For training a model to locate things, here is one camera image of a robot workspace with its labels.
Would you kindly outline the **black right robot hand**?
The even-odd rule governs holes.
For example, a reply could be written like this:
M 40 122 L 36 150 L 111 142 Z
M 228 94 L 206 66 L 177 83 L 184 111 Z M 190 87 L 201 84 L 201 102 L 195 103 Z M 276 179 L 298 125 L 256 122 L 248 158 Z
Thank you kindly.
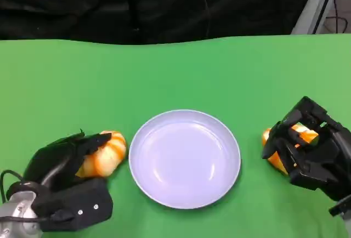
M 290 183 L 322 190 L 339 201 L 350 195 L 350 130 L 303 97 L 270 130 L 262 158 L 277 154 Z

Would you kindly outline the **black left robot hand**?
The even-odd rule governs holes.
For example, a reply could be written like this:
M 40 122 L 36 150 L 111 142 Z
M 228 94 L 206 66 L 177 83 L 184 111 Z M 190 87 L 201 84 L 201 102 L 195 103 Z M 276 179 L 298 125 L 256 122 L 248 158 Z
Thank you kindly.
M 84 159 L 111 139 L 111 133 L 86 136 L 83 131 L 40 148 L 23 173 L 23 179 L 50 191 L 59 191 L 82 181 L 76 173 Z

